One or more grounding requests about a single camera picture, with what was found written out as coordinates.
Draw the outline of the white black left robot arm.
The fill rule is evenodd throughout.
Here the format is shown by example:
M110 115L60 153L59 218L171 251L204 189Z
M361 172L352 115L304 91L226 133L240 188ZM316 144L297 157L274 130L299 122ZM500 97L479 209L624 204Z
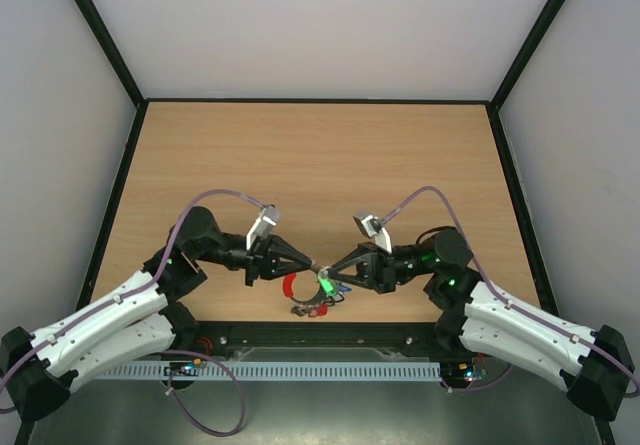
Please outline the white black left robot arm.
M36 422L111 367L189 347L198 324L181 300L206 281L203 262L243 271L246 285L310 269L307 255L273 234L278 218L266 206L247 234L230 234L208 208L195 206L171 228L166 245L111 292L48 326L5 333L1 388L11 411Z

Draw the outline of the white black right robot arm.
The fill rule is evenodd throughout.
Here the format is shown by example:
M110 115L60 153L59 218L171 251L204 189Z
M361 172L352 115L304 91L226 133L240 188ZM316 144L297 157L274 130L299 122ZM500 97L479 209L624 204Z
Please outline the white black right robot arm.
M491 355L547 380L593 418L614 421L635 370L622 334L566 321L518 299L471 268L472 258L463 235L445 226L390 250L361 243L327 274L378 294L428 276L423 290L442 312L434 333L443 354Z

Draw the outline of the metal keyring with red handle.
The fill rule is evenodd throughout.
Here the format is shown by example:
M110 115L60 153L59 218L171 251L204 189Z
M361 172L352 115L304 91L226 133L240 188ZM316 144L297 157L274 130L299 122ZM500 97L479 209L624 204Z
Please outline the metal keyring with red handle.
M328 268L326 266L313 263L311 269L304 274L305 279L302 281L301 286L298 286L297 284L297 279L299 278L300 273L290 274L283 279L282 293L284 297L291 302L291 314L297 317L309 318L307 316L307 311L310 307L325 303L328 304L331 309L346 300L346 295L349 292L345 294L344 301L336 302L333 299L334 296L327 297L320 289L317 282L317 275L321 274L328 278L327 272ZM332 282L335 289L335 285L338 281L329 280Z

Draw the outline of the green key tag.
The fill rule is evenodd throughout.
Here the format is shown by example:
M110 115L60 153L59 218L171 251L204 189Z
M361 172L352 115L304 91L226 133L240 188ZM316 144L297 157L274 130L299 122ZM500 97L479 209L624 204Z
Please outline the green key tag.
M334 289L332 282L324 275L318 274L317 282L320 286L320 289L324 292L324 294L327 297L332 297L336 294L336 291Z

